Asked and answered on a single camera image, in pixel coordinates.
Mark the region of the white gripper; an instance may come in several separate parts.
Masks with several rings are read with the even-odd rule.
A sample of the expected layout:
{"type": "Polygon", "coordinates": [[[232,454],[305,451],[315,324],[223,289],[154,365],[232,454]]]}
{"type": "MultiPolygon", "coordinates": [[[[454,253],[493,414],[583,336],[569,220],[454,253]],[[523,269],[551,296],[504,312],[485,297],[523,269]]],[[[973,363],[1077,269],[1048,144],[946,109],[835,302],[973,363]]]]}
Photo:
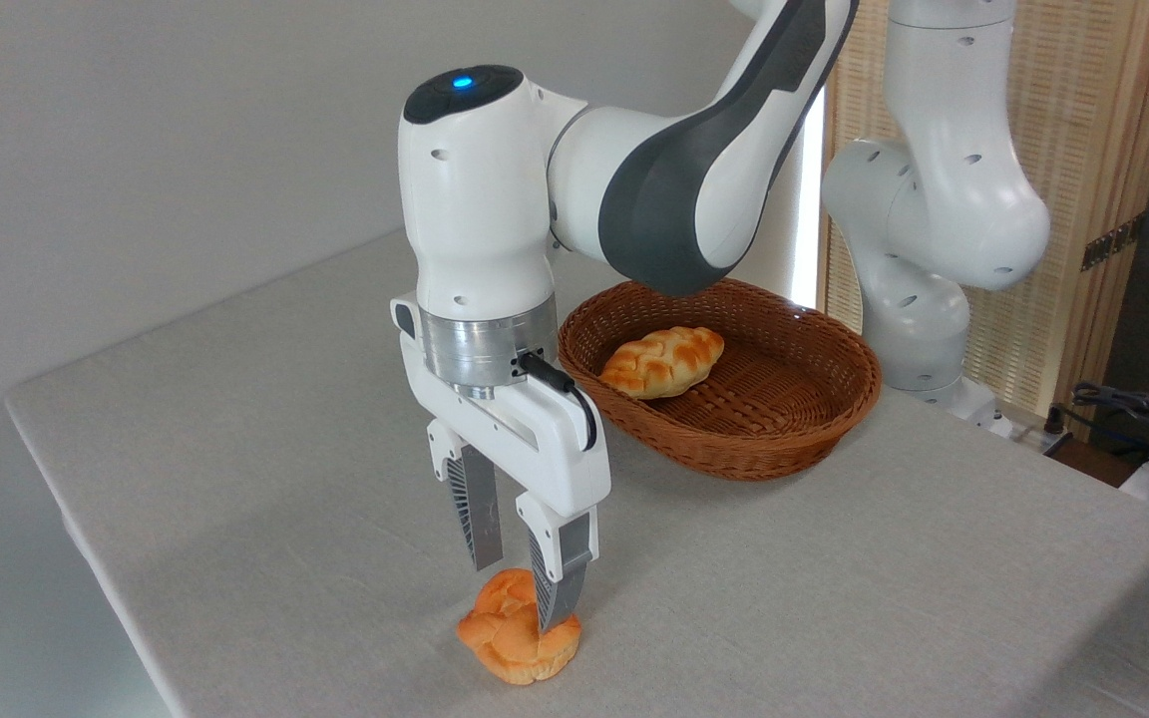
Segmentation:
{"type": "Polygon", "coordinates": [[[574,613],[586,568],[597,559],[594,505],[610,491],[603,439],[589,441],[591,429],[603,429],[591,400],[520,362],[526,354],[555,362],[556,301],[512,317],[453,321],[398,296],[391,315],[414,395],[437,418],[427,426],[430,460],[450,487],[475,569],[506,555],[496,465],[529,491],[516,508],[529,527],[540,632],[548,633],[574,613]]]}

